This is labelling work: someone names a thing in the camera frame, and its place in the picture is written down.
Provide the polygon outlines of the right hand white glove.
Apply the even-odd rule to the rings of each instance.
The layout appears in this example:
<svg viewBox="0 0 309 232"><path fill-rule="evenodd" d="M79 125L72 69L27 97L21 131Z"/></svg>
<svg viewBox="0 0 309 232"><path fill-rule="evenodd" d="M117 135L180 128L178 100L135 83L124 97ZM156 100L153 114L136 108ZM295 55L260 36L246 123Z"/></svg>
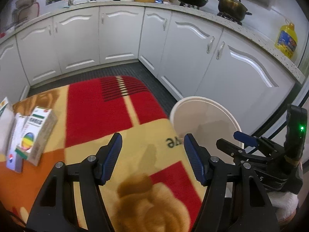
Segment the right hand white glove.
<svg viewBox="0 0 309 232"><path fill-rule="evenodd" d="M299 199L291 192L269 192L268 197L280 226L288 224L296 215Z"/></svg>

